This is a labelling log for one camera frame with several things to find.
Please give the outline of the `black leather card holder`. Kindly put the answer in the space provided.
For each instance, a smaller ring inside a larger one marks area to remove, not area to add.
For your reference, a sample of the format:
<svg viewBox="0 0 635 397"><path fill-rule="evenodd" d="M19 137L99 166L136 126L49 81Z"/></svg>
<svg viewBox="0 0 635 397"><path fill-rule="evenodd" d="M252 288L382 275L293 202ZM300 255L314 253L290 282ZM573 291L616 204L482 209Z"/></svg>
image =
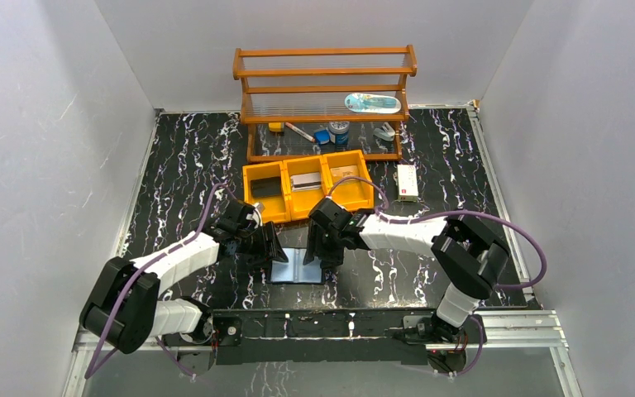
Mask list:
<svg viewBox="0 0 635 397"><path fill-rule="evenodd" d="M270 282L279 285L321 285L325 282L325 270L320 258L315 256L305 262L305 248L284 248L288 260L273 261L270 268Z"/></svg>

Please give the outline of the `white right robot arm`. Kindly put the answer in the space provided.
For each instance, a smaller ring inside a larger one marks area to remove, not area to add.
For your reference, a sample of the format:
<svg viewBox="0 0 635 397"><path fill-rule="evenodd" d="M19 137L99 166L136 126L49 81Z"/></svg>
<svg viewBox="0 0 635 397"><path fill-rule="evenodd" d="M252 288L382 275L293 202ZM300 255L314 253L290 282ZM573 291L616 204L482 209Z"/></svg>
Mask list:
<svg viewBox="0 0 635 397"><path fill-rule="evenodd" d="M305 264L337 267L346 250L390 249L435 259L450 281L432 320L443 342L464 333L466 320L492 295L509 258L508 244L474 214L388 217L371 208L351 212L324 198L308 218Z"/></svg>

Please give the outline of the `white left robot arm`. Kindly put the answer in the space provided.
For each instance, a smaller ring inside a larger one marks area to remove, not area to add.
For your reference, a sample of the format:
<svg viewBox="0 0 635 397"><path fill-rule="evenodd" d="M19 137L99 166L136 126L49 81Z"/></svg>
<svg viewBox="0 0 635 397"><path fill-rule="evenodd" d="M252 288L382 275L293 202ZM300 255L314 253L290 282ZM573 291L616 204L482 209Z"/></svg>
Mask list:
<svg viewBox="0 0 635 397"><path fill-rule="evenodd" d="M275 225L255 206L232 200L203 229L148 256L108 260L79 315L81 327L118 351L135 352L150 337L181 334L194 344L212 340L212 310L196 299L160 295L192 273L232 256L251 266L287 262Z"/></svg>

